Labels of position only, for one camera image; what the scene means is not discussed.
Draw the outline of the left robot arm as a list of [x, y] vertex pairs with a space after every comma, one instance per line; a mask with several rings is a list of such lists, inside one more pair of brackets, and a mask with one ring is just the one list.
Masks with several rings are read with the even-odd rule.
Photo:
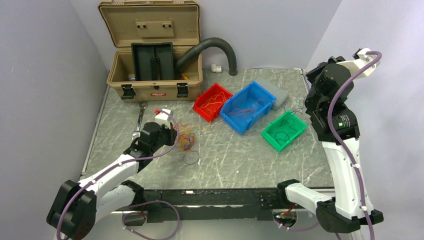
[[147, 201], [144, 188], [128, 178], [147, 167], [163, 146], [176, 147], [179, 128], [174, 121], [148, 122], [140, 136], [110, 165], [79, 182], [65, 181], [59, 188], [46, 222], [58, 240], [82, 240], [94, 224], [120, 208], [137, 210], [161, 200]]

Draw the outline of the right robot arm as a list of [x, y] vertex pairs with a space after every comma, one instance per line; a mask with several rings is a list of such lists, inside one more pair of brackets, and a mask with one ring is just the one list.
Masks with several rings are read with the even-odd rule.
[[346, 105], [354, 80], [369, 76], [381, 58], [379, 51], [363, 50], [350, 61], [342, 56], [331, 57], [306, 74], [311, 87], [304, 105], [324, 149], [335, 195], [328, 196], [290, 179], [277, 185], [275, 200], [282, 208], [297, 204], [312, 212], [329, 233], [349, 234], [364, 225], [372, 230], [384, 220], [366, 191], [359, 124]]

